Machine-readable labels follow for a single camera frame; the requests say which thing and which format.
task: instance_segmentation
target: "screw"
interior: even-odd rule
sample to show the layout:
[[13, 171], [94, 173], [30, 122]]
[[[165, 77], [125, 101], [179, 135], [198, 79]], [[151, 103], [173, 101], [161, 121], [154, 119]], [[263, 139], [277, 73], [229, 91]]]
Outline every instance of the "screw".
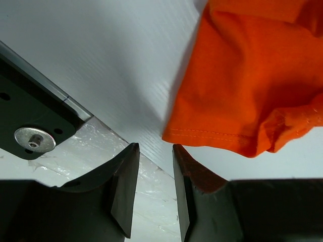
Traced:
[[28, 145], [32, 149], [37, 149], [40, 146], [42, 140], [43, 140], [43, 137], [42, 136], [40, 136], [40, 135], [33, 135], [30, 138], [30, 140], [28, 141]]

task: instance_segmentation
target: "orange shirt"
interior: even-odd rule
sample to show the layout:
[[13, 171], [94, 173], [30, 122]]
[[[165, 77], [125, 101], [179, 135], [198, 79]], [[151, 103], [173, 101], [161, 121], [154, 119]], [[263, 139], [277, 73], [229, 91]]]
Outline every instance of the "orange shirt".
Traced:
[[254, 157], [322, 126], [322, 36], [322, 0], [210, 0], [163, 139]]

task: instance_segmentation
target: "metal washer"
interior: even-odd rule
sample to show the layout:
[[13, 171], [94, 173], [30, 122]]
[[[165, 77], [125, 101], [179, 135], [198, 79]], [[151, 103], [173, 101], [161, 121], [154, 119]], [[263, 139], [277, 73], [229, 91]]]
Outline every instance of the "metal washer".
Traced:
[[[30, 140], [34, 136], [41, 136], [42, 139], [37, 147], [32, 148], [30, 146]], [[56, 147], [56, 141], [49, 133], [36, 128], [17, 129], [15, 131], [15, 139], [20, 146], [38, 153], [46, 153], [52, 151]]]

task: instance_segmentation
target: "white surface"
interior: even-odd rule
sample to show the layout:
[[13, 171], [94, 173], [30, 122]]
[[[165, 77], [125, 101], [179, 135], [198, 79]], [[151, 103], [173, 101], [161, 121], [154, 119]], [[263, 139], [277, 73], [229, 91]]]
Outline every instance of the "white surface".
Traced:
[[[0, 39], [150, 160], [173, 174], [161, 133], [205, 0], [2, 0]], [[189, 148], [227, 179], [317, 177], [323, 130], [246, 159]]]
[[[0, 149], [0, 179], [36, 179], [61, 186], [100, 166], [128, 144], [96, 118], [75, 136], [33, 161]], [[179, 242], [180, 230], [174, 179], [140, 156], [131, 242]]]

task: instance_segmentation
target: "plastic wrap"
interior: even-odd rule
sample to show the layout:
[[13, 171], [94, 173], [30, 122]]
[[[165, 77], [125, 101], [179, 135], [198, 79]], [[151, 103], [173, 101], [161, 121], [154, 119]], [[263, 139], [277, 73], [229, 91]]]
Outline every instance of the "plastic wrap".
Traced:
[[[61, 186], [110, 160], [127, 145], [94, 117], [36, 160], [26, 161], [0, 149], [0, 179], [36, 179]], [[141, 155], [130, 241], [151, 240], [180, 241], [176, 191], [174, 179]]]

